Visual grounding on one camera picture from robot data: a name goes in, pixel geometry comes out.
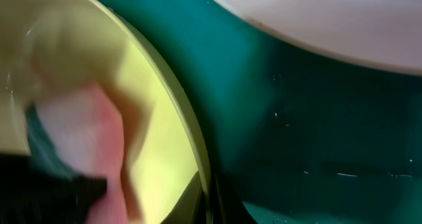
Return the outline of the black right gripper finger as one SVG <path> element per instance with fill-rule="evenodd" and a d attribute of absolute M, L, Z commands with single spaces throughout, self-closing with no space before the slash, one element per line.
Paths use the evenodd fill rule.
<path fill-rule="evenodd" d="M 1 156 L 1 224 L 80 224 L 107 190 L 105 179 L 50 177 L 29 157 Z"/>

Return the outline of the pink green sponge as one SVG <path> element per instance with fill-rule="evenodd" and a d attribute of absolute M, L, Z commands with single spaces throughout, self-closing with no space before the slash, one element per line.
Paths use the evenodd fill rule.
<path fill-rule="evenodd" d="M 106 179 L 106 193 L 89 209 L 86 222 L 127 224 L 123 120 L 102 87 L 95 82 L 79 86 L 33 103 L 25 115 L 31 166 L 67 180 L 79 175 Z"/>

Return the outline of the yellow plate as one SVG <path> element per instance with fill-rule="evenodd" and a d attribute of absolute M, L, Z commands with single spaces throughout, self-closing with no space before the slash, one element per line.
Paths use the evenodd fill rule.
<path fill-rule="evenodd" d="M 131 223 L 210 223 L 195 112 L 154 46 L 97 0 L 1 0 L 1 149 L 25 154 L 23 108 L 90 79 L 123 114 Z"/>

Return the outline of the white plate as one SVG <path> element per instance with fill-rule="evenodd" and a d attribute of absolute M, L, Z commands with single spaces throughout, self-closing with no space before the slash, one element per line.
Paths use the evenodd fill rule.
<path fill-rule="evenodd" d="M 214 0 L 260 30 L 313 53 L 421 75 L 421 0 Z"/>

